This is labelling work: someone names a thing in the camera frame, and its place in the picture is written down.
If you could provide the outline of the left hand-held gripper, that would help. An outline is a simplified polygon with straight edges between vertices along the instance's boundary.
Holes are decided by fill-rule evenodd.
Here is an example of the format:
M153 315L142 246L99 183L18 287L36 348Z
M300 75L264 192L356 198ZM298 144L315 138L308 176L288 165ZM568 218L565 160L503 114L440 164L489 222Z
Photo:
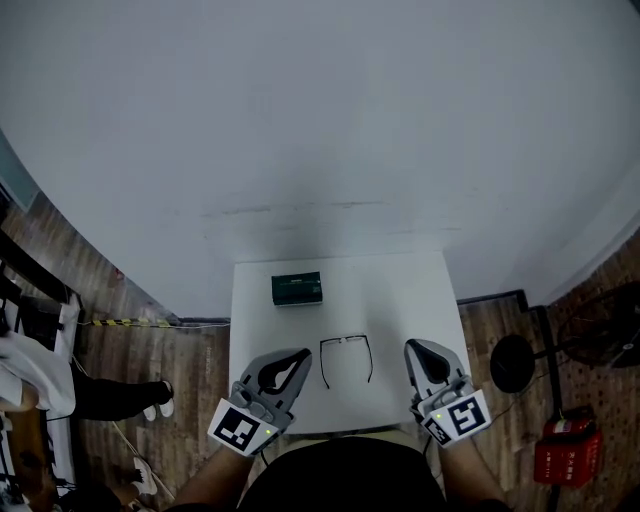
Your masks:
M242 383L234 382L229 398L219 401L207 434L243 457L258 455L295 421L289 410L311 366L307 348L255 358L243 372Z

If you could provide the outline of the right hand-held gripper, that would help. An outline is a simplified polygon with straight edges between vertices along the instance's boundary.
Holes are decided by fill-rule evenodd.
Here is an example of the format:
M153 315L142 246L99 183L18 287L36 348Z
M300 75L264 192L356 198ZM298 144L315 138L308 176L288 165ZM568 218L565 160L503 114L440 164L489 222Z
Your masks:
M412 403L411 412L441 448L491 425L483 391L473 386L453 350L433 341L410 339L405 343L404 358L410 383L424 398ZM432 386L445 387L432 395Z

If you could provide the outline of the black eyeglasses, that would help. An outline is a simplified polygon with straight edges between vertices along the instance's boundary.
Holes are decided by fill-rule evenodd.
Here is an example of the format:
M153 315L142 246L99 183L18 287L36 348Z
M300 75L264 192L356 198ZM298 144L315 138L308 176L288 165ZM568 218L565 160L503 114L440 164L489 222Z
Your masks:
M369 383L373 356L368 337L355 334L321 340L320 372L328 390Z

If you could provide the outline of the person's right forearm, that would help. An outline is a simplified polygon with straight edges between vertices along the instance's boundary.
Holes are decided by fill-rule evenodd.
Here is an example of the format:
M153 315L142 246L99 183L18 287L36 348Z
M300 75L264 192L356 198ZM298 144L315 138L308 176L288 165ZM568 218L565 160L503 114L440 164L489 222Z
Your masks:
M506 501L502 487L472 438L440 448L439 460L446 499L450 505L469 509L487 500Z

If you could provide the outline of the person's left forearm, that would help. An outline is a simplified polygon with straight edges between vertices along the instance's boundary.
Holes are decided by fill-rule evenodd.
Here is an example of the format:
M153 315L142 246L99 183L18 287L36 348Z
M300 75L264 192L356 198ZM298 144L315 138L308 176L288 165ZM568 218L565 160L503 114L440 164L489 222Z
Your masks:
M203 505L220 512L235 510L254 463L221 446L176 494L172 507Z

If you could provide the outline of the black standing fan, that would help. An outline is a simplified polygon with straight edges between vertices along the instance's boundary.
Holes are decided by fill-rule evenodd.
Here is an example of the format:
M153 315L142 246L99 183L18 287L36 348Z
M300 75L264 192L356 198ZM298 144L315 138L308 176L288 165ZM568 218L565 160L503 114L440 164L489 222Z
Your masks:
M533 378L536 362L564 353L592 367L640 365L640 282L606 291L581 305L558 330L551 347L535 352L519 335L502 338L490 358L494 384L505 393L523 391Z

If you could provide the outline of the person's khaki trousers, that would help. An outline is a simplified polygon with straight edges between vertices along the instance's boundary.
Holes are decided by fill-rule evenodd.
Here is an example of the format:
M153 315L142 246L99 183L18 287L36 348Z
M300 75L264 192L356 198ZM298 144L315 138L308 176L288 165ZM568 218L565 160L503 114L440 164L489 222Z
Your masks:
M288 438L293 441L328 441L346 437L369 437L390 442L409 443L416 440L415 436L401 430L397 425L373 429L356 429L325 433L288 434Z

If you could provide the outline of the white table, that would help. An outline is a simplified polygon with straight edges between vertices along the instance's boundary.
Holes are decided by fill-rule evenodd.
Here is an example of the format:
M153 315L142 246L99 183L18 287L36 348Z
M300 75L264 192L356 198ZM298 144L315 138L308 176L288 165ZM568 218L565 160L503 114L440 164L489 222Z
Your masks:
M483 295L465 299L459 299L456 301L456 304L459 307L476 304L480 302L487 301L495 301L502 299L514 298L518 304L519 310L521 312L525 312L529 309L528 300L526 297L526 293L523 289L511 290L498 294L490 294ZM206 317L176 317L172 318L172 323L178 327L186 327L190 328L217 328L217 327L227 327L231 323L231 319L229 317L219 317L219 318L206 318Z

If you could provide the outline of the dark green box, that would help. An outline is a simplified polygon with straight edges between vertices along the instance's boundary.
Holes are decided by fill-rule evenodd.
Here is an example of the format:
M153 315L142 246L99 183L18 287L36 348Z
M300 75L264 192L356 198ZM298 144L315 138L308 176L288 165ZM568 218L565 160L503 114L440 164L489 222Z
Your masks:
M271 293L277 307L321 304L321 275L319 272L309 272L272 276Z

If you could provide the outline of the person's black shirt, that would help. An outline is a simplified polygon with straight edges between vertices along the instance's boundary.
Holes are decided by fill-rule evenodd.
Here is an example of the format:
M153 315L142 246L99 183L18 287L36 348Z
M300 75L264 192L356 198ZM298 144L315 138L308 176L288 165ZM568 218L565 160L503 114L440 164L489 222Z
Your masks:
M185 505L166 512L220 512ZM405 445L346 437L299 447L247 480L229 512L511 512L487 500L466 509L447 502L442 471L432 475L426 457Z

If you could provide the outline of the red fire extinguisher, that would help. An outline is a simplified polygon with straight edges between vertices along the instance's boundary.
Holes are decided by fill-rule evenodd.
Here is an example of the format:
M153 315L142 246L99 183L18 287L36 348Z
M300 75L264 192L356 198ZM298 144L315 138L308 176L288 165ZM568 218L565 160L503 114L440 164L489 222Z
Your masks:
M591 406L581 406L567 410L557 419L549 420L543 428L543 436L579 436L589 431L595 424L595 413Z

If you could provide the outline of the yellow black striped tape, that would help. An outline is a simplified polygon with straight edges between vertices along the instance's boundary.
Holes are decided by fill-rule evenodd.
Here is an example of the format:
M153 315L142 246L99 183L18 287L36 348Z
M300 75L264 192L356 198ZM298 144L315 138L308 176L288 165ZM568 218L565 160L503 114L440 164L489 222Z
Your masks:
M152 321L148 318L123 318L123 319L94 319L86 322L88 326L96 326L96 327L141 327L141 328L172 328L172 325L164 320L157 319L156 321Z

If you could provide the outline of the red fire extinguisher box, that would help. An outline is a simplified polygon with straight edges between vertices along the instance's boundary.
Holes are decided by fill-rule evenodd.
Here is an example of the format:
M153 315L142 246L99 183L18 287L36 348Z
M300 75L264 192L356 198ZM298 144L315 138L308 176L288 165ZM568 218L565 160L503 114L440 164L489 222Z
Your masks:
M535 446L533 479L537 483L580 488L599 471L602 432L551 437Z

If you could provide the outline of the brown wooden board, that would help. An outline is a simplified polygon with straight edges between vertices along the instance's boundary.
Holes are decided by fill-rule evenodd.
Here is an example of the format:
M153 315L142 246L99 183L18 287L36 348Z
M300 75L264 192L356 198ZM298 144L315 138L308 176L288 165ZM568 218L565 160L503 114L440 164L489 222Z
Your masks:
M8 444L18 485L26 498L35 498L44 488L43 476L49 467L42 413L36 409L10 412L6 418L12 426Z

